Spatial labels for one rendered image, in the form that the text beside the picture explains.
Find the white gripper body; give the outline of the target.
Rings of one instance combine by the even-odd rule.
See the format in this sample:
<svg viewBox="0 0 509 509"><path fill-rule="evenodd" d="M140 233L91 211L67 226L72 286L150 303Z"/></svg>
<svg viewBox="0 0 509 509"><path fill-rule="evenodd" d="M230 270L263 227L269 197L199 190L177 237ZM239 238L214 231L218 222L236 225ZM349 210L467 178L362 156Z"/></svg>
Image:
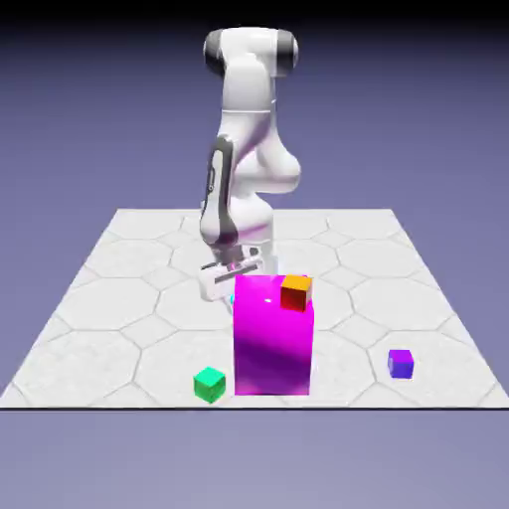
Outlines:
<svg viewBox="0 0 509 509"><path fill-rule="evenodd" d="M211 262L199 270L201 296L207 301L215 301L234 293L237 275L260 273L263 261L260 256L250 256L227 264Z"/></svg>

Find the small orange cube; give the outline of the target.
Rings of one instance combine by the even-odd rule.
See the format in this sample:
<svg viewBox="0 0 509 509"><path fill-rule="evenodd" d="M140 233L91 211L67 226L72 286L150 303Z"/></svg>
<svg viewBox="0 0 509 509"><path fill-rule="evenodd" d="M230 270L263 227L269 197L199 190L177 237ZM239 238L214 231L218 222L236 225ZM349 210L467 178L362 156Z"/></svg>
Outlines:
<svg viewBox="0 0 509 509"><path fill-rule="evenodd" d="M311 300L312 278L307 275L288 274L280 286L280 307L304 312Z"/></svg>

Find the small green cube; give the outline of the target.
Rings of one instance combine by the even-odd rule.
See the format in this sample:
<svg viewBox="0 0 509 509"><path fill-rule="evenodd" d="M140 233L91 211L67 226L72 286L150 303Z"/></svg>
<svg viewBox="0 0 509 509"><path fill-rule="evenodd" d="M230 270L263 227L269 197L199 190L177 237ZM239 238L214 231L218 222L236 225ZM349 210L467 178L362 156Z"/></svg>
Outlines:
<svg viewBox="0 0 509 509"><path fill-rule="evenodd" d="M196 397L212 404L225 393L226 375L213 367L206 367L193 377L193 389Z"/></svg>

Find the small purple cube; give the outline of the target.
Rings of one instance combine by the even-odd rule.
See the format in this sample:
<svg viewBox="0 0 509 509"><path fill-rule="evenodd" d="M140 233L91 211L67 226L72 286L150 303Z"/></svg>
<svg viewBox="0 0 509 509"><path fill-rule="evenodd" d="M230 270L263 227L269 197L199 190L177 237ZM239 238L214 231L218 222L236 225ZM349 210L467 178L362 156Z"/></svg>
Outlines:
<svg viewBox="0 0 509 509"><path fill-rule="evenodd" d="M393 379L411 379L415 360L410 350L391 349L388 354L388 369Z"/></svg>

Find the large magenta box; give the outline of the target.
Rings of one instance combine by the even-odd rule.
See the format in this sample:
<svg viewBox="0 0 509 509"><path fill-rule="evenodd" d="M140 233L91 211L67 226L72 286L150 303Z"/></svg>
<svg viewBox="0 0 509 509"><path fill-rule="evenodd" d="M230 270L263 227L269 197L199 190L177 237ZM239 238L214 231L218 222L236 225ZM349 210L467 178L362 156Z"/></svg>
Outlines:
<svg viewBox="0 0 509 509"><path fill-rule="evenodd" d="M307 396L314 308L280 307L283 275L239 275L233 304L237 396Z"/></svg>

